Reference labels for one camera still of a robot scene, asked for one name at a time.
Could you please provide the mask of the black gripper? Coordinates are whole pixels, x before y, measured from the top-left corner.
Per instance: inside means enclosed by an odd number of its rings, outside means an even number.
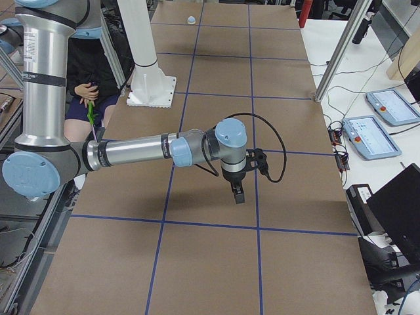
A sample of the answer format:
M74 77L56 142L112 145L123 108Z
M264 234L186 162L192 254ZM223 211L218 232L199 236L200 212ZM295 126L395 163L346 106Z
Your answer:
M245 203L245 193L243 191L242 180L246 176L246 171L240 170L233 172L222 168L222 175L231 185L236 204Z

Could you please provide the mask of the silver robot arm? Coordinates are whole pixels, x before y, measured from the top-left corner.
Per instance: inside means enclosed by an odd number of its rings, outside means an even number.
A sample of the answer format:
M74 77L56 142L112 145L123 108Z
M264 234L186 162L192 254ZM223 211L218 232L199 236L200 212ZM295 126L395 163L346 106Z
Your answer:
M244 202L247 135L238 119L226 118L206 132L70 142L64 136L68 40L77 30L100 36L100 2L17 1L15 13L24 28L23 124L2 174L16 193L41 197L78 175L113 165L171 159L189 167L217 159L236 202Z

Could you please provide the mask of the person's hand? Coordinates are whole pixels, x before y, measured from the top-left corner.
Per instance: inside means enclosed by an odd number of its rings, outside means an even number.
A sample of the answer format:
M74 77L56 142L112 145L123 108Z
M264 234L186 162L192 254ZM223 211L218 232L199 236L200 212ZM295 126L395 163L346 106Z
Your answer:
M82 83L76 86L74 92L80 97L80 104L84 101L96 100L99 94L98 86L91 83Z

